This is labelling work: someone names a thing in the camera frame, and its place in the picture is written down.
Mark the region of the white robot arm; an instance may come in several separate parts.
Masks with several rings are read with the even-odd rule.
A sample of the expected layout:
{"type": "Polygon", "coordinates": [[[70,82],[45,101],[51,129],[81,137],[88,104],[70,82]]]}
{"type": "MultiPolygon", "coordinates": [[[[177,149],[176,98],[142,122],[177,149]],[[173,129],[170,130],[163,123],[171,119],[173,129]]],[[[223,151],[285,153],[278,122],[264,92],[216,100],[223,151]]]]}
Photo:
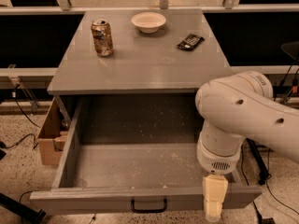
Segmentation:
{"type": "Polygon", "coordinates": [[[195,106],[204,118],[197,159],[208,172],[203,178],[206,220],[221,218],[228,189],[224,176],[235,169],[245,139],[299,162],[299,110],[274,102],[263,74],[249,71],[210,80],[196,93],[195,106]]]}

